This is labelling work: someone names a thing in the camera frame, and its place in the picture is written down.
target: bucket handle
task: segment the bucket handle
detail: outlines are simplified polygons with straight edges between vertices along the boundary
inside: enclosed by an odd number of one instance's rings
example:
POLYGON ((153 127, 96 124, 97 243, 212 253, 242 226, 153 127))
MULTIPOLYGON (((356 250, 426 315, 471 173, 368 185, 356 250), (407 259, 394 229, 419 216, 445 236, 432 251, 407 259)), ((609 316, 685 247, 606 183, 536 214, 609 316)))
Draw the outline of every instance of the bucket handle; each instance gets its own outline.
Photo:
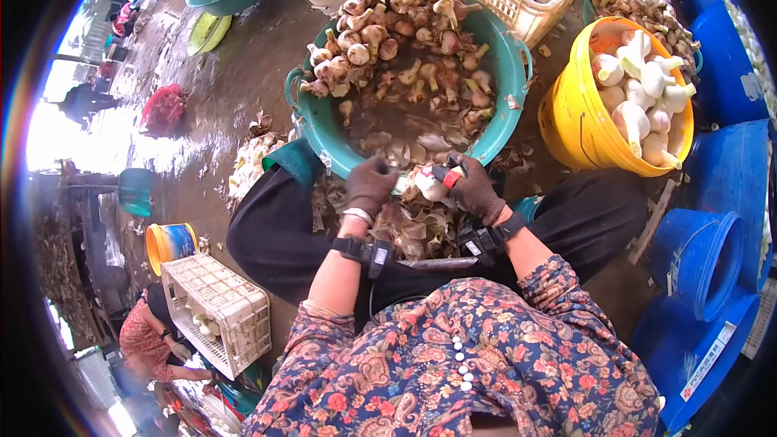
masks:
POLYGON ((529 52, 529 47, 526 45, 523 41, 517 41, 518 48, 526 54, 526 62, 528 63, 527 66, 529 67, 529 72, 526 73, 526 83, 524 83, 524 97, 529 92, 529 82, 531 81, 531 77, 534 75, 534 69, 531 66, 531 53, 529 52))
POLYGON ((285 85, 286 102, 289 104, 291 109, 294 110, 295 112, 299 112, 299 103, 297 103, 295 99, 291 96, 291 85, 294 84, 296 79, 304 75, 305 75, 305 72, 302 70, 302 68, 297 66, 293 70, 289 71, 289 74, 286 77, 286 85, 285 85))
POLYGON ((588 162, 596 166, 597 169, 601 169, 601 166, 596 162, 594 162, 593 159, 590 158, 590 156, 588 155, 588 152, 585 151, 585 147, 583 146, 583 118, 584 117, 585 117, 585 112, 580 112, 580 127, 577 129, 580 132, 580 150, 583 151, 583 155, 585 155, 585 158, 588 159, 588 162))

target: brown glove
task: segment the brown glove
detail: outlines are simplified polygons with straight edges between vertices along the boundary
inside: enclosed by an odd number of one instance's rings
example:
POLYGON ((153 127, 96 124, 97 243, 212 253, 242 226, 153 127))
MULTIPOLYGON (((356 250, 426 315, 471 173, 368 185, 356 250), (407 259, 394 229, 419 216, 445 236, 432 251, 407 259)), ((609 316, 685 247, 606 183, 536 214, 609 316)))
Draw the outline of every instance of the brown glove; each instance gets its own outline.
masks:
POLYGON ((348 207, 363 209, 373 219, 391 199, 399 172, 383 157, 373 156, 357 165, 348 175, 348 207))
MULTIPOLYGON (((456 181, 451 191, 456 200, 467 211, 479 217, 483 224, 493 225, 504 208, 504 199, 497 196, 491 187, 491 180, 486 169, 480 162, 464 154, 451 154, 458 165, 464 170, 464 176, 456 181)), ((440 181, 444 180, 445 170, 443 166, 434 166, 432 174, 440 181)))

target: yellow bucket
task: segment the yellow bucket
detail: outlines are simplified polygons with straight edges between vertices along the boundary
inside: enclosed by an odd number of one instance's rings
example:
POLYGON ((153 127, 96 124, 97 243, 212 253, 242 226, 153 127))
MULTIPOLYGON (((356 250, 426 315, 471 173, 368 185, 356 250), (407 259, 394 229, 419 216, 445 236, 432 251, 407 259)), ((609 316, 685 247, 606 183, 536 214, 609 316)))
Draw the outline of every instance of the yellow bucket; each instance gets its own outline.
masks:
POLYGON ((151 269, 160 276, 159 264, 189 257, 198 252, 197 237, 189 223, 161 226, 154 223, 146 228, 146 252, 151 269))
MULTIPOLYGON (((577 36, 569 52, 569 64, 540 103, 537 119, 542 139, 550 153, 570 168, 618 167, 645 178, 656 178, 673 170, 657 168, 634 157, 610 119, 590 69, 591 53, 601 53, 620 45, 620 35, 636 29, 642 29, 650 37, 652 53, 665 58, 671 56, 658 39, 635 22, 622 17, 603 17, 588 24, 577 36)), ((685 86, 678 68, 671 73, 678 85, 685 86)), ((692 141, 693 108, 688 100, 685 110, 672 118, 669 151, 684 161, 692 141)))

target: black pants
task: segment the black pants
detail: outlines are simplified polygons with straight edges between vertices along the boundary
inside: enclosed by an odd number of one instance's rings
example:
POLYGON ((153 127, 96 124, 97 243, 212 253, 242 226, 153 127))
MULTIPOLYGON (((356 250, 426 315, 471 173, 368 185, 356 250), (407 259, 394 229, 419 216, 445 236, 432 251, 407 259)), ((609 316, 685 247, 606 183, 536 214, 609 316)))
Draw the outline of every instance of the black pants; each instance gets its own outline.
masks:
MULTIPOLYGON (((646 194, 636 174, 620 169, 575 174, 541 201, 531 232, 564 257, 580 283, 593 277, 647 219, 646 194)), ((227 249, 240 268, 261 287, 299 304, 332 240, 312 233, 311 193, 285 170, 273 167, 251 188, 229 223, 227 249)), ((518 290, 506 256, 494 267, 455 272, 421 272, 388 263, 375 282, 372 313, 397 300, 426 296, 453 278, 480 276, 518 290)), ((355 308, 357 326, 369 316, 370 284, 362 271, 355 308)))
MULTIPOLYGON (((172 322, 172 317, 170 317, 170 309, 167 307, 167 301, 165 300, 165 288, 161 285, 161 282, 154 282, 146 287, 146 289, 149 291, 149 296, 146 297, 145 301, 149 305, 151 314, 165 325, 167 330, 170 331, 170 335, 172 335, 173 339, 189 348, 189 351, 192 353, 196 352, 197 349, 194 345, 192 345, 184 336, 178 335, 178 327, 176 327, 172 322)), ((172 353, 167 357, 167 364, 183 366, 181 360, 172 353)))

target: sunlight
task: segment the sunlight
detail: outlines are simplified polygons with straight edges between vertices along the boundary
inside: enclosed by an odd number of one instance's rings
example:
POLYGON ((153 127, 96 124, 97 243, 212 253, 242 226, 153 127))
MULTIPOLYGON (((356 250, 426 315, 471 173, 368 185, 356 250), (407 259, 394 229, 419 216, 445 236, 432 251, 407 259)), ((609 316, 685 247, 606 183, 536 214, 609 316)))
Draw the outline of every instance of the sunlight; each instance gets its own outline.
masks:
POLYGON ((138 431, 135 428, 135 424, 132 423, 132 418, 127 409, 120 402, 109 408, 108 414, 111 420, 113 420, 113 424, 116 425, 116 429, 121 434, 121 437, 130 437, 130 435, 134 435, 138 431))

